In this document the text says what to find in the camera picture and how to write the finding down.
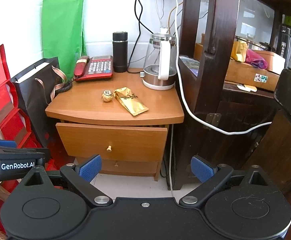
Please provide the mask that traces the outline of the wooden drawer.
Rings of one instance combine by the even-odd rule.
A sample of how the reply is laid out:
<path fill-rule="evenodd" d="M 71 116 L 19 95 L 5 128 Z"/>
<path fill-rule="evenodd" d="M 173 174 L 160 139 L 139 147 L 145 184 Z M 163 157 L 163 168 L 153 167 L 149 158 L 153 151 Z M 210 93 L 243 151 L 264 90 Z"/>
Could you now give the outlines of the wooden drawer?
<path fill-rule="evenodd" d="M 125 161 L 101 157 L 101 160 L 101 173 L 104 174 L 154 177 L 158 172 L 158 163 L 162 158 L 154 161 Z"/>
<path fill-rule="evenodd" d="M 159 162 L 168 130 L 164 127 L 100 126 L 57 123 L 57 131 L 68 155 L 104 160 Z"/>

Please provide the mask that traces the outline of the gold foil ball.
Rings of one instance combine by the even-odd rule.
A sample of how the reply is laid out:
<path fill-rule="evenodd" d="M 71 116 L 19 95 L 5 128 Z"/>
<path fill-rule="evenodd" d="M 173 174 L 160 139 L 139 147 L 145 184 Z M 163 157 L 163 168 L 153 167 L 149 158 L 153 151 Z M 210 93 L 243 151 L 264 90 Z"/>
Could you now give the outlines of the gold foil ball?
<path fill-rule="evenodd" d="M 113 92 L 111 90 L 106 89 L 102 92 L 101 98 L 102 98 L 103 102 L 110 102 L 113 100 L 113 97 L 114 97 L 114 95 L 113 95 Z"/>

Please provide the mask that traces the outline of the gold foil tea pouch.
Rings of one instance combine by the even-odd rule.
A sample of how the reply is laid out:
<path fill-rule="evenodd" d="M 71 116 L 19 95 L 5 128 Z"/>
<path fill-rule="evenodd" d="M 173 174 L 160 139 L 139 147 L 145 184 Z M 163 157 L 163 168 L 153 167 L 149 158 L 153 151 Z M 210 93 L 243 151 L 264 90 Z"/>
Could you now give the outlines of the gold foil tea pouch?
<path fill-rule="evenodd" d="M 149 108 L 128 87 L 115 89 L 114 96 L 132 116 L 137 116 L 149 110 Z"/>

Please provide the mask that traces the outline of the red gift box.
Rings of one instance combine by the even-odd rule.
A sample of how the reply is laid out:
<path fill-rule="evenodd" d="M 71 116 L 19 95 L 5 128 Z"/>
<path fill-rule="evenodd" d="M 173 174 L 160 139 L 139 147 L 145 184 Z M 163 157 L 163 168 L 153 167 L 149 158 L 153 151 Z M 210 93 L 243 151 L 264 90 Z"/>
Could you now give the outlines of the red gift box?
<path fill-rule="evenodd" d="M 3 45 L 0 45 L 0 140 L 14 141 L 17 148 L 41 148 L 29 117 L 18 107 L 17 91 L 11 82 Z M 0 209 L 20 180 L 0 181 Z M 0 235 L 5 233 L 0 219 Z"/>

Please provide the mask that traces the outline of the wooden nightstand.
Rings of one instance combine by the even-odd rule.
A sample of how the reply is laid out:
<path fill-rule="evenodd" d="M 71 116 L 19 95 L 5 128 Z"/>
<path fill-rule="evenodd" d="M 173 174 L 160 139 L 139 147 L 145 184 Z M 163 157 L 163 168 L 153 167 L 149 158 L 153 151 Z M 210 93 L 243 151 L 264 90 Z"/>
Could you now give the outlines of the wooden nightstand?
<path fill-rule="evenodd" d="M 131 89 L 149 110 L 132 116 L 116 99 L 103 102 L 101 96 L 104 90 L 115 90 L 122 87 Z M 55 118 L 57 123 L 165 127 L 167 130 L 172 124 L 180 124 L 184 119 L 182 106 L 174 88 L 170 90 L 148 89 L 138 75 L 129 73 L 116 73 L 108 81 L 74 83 L 69 91 L 60 93 L 54 98 L 47 106 L 46 114 L 50 118 Z M 158 180 L 160 176 L 161 163 L 162 160 L 158 163 L 156 176 L 152 177 L 155 180 Z"/>

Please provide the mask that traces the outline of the black paper gift bag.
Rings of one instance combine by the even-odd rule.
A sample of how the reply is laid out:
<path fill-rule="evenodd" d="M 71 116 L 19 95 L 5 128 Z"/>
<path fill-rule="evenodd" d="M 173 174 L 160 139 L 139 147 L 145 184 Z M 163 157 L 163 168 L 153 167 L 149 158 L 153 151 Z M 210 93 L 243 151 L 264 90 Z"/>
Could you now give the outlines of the black paper gift bag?
<path fill-rule="evenodd" d="M 43 58 L 11 77 L 18 95 L 18 107 L 29 117 L 32 130 L 43 147 L 47 147 L 55 127 L 45 109 L 65 86 L 66 75 L 57 57 Z"/>

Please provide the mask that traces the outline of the dark wooden cabinet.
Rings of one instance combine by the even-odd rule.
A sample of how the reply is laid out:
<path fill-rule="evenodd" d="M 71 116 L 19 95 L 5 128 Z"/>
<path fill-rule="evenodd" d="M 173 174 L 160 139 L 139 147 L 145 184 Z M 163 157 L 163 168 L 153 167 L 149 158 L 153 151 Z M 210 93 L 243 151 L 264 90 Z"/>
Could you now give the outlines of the dark wooden cabinet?
<path fill-rule="evenodd" d="M 291 0 L 257 0 L 274 10 L 270 45 L 279 34 Z M 231 59 L 240 0 L 208 0 L 207 25 L 194 73 L 184 57 L 196 54 L 201 0 L 183 0 L 178 64 L 184 121 L 174 129 L 175 156 L 169 182 L 174 190 L 195 183 L 190 160 L 200 155 L 215 164 L 241 168 L 253 154 L 279 110 L 274 100 L 278 74 Z"/>

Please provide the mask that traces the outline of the red desk telephone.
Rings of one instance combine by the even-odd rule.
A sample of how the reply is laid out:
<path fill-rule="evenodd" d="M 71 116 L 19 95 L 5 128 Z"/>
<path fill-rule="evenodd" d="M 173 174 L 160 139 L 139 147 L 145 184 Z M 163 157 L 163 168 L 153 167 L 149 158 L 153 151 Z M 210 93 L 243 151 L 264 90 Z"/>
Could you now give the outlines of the red desk telephone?
<path fill-rule="evenodd" d="M 82 56 L 77 60 L 74 69 L 74 80 L 86 82 L 92 80 L 109 80 L 113 77 L 113 57 L 107 56 Z"/>

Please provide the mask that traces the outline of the glass electric kettle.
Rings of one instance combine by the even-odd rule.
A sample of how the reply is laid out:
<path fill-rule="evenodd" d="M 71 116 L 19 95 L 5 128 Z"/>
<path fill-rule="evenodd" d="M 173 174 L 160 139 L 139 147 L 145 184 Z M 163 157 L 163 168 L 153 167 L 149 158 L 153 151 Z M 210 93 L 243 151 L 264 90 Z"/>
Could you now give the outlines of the glass electric kettle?
<path fill-rule="evenodd" d="M 153 90 L 173 88 L 177 76 L 175 60 L 176 37 L 168 33 L 168 28 L 151 34 L 140 74 L 143 84 Z"/>

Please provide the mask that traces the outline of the black thermos bottle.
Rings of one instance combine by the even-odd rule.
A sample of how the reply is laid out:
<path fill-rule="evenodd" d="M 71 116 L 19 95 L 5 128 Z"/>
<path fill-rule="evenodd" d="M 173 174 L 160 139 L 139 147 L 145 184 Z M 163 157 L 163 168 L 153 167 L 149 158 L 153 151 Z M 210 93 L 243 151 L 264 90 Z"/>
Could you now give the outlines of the black thermos bottle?
<path fill-rule="evenodd" d="M 128 68 L 128 33 L 125 31 L 113 33 L 114 72 L 126 72 Z"/>

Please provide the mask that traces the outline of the green fabric bag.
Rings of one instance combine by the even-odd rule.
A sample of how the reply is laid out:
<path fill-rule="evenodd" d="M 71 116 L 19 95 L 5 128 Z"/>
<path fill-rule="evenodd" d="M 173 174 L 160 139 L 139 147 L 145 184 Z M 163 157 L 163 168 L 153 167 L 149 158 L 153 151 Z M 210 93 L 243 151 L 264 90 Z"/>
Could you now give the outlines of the green fabric bag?
<path fill-rule="evenodd" d="M 73 77 L 77 60 L 86 54 L 83 28 L 84 0 L 43 0 L 41 42 L 45 58 L 57 57 L 59 68 Z"/>

